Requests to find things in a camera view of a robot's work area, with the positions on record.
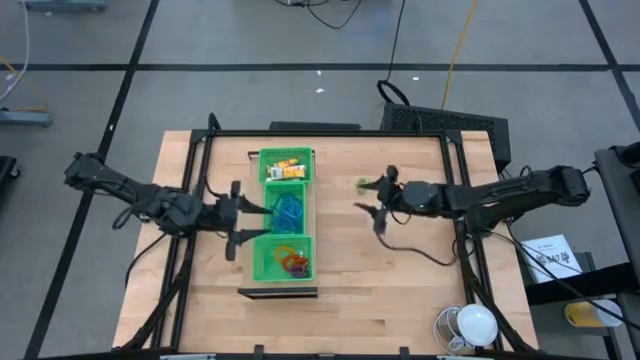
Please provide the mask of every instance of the white paper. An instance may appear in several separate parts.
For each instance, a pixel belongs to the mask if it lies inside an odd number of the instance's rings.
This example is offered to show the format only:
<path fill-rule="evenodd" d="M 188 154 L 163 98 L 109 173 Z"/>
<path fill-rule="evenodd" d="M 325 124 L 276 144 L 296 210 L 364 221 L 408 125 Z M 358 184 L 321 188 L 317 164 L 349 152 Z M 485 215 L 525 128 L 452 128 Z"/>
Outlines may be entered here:
<path fill-rule="evenodd" d="M 564 235 L 550 236 L 542 239 L 523 241 L 524 248 L 533 255 L 544 267 L 558 278 L 566 278 L 582 273 L 580 265 L 573 255 Z M 540 269 L 529 256 L 523 254 L 529 265 L 529 271 L 536 283 L 553 280 L 547 273 Z"/>

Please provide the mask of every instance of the orange object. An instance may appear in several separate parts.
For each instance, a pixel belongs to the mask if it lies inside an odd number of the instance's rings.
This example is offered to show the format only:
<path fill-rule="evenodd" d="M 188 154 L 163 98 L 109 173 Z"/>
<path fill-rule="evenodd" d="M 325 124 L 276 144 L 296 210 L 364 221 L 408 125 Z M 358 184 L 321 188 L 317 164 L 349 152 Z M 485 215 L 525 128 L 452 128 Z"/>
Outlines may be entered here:
<path fill-rule="evenodd" d="M 274 256 L 276 258 L 276 261 L 279 262 L 279 263 L 282 263 L 282 259 L 283 258 L 281 256 L 281 253 L 283 253 L 283 252 L 289 253 L 289 255 L 295 255 L 296 254 L 296 251 L 292 247 L 289 247 L 289 246 L 280 246 L 280 247 L 278 247 L 276 249 L 276 252 L 275 252 Z"/>
<path fill-rule="evenodd" d="M 285 271 L 291 272 L 291 267 L 294 265 L 300 265 L 306 269 L 307 266 L 309 265 L 309 259 L 300 255 L 291 254 L 285 257 L 284 259 L 282 259 L 280 264 L 282 265 L 282 268 Z"/>

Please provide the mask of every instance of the black box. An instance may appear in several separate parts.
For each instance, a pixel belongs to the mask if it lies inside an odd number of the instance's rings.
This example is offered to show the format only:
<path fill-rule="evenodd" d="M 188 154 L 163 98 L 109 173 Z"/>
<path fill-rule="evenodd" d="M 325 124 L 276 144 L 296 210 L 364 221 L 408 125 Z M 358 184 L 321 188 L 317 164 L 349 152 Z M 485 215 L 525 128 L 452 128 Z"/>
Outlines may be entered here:
<path fill-rule="evenodd" d="M 501 172 L 511 162 L 507 119 L 387 103 L 380 130 L 484 130 Z"/>

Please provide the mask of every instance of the green basket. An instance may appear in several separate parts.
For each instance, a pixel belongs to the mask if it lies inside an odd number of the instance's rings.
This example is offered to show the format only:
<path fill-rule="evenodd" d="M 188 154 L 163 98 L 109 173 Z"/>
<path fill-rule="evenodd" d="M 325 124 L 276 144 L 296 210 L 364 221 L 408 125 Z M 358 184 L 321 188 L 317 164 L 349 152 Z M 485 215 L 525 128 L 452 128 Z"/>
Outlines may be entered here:
<path fill-rule="evenodd" d="M 313 159 L 311 148 L 264 148 L 260 149 L 260 182 L 267 182 L 267 170 L 273 164 L 289 159 L 298 159 L 298 165 L 305 166 L 304 179 L 277 180 L 277 182 L 298 181 L 310 183 L 313 179 Z"/>
<path fill-rule="evenodd" d="M 294 278 L 276 260 L 280 246 L 293 248 L 298 255 L 309 259 L 309 277 Z M 298 282 L 313 280 L 315 263 L 313 240 L 307 235 L 264 235 L 255 240 L 253 248 L 253 280 L 257 282 Z"/>
<path fill-rule="evenodd" d="M 291 234 L 305 234 L 306 233 L 306 202 L 305 202 L 305 184 L 302 182 L 292 182 L 292 181 L 273 181 L 268 182 L 264 186 L 264 207 L 270 210 L 274 210 L 274 206 L 280 206 L 278 203 L 278 199 L 280 196 L 285 194 L 291 194 L 295 196 L 300 202 L 302 202 L 302 227 L 299 231 L 295 231 Z M 264 229 L 273 229 L 272 226 L 273 216 L 265 215 L 264 216 Z"/>

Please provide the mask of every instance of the wooden tabletop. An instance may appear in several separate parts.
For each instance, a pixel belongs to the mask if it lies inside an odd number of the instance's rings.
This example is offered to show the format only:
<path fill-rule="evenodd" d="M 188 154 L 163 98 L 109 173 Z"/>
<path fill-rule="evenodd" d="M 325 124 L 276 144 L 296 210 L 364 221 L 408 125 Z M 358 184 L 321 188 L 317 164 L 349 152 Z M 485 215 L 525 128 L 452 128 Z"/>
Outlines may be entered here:
<path fill-rule="evenodd" d="M 189 137 L 189 132 L 165 133 L 155 183 L 180 186 Z M 496 181 L 487 134 L 463 132 L 463 139 L 472 184 Z M 355 184 L 362 177 L 377 179 L 391 164 L 398 167 L 401 181 L 445 182 L 439 142 L 430 138 L 217 137 L 209 182 L 215 191 L 226 192 L 232 180 L 241 180 L 249 199 L 258 196 L 261 187 L 251 178 L 247 152 L 288 146 L 311 147 L 316 154 L 319 298 L 250 300 L 237 294 L 246 256 L 227 262 L 224 240 L 200 233 L 180 351 L 250 353 L 254 345 L 263 344 L 268 353 L 397 354 L 401 346 L 408 346 L 412 354 L 442 353 L 433 339 L 433 322 L 443 308 L 465 303 L 458 264 L 441 267 L 414 253 L 383 248 L 369 215 L 352 205 L 354 201 L 378 205 L 375 193 L 360 196 Z M 453 147 L 451 154 L 457 170 Z M 204 201 L 214 199 L 206 194 Z M 239 227 L 252 227 L 256 217 L 260 223 L 258 215 L 241 215 Z M 500 226 L 496 231 L 506 233 Z M 137 251 L 158 235 L 154 224 L 143 224 Z M 400 226 L 389 219 L 386 239 L 448 261 L 453 225 L 450 220 L 414 217 Z M 159 245 L 133 270 L 114 345 L 129 340 L 157 304 L 168 244 Z M 522 338 L 537 347 L 513 245 L 492 237 L 484 240 L 484 247 L 496 304 Z M 172 307 L 163 344 L 169 342 L 173 317 Z"/>

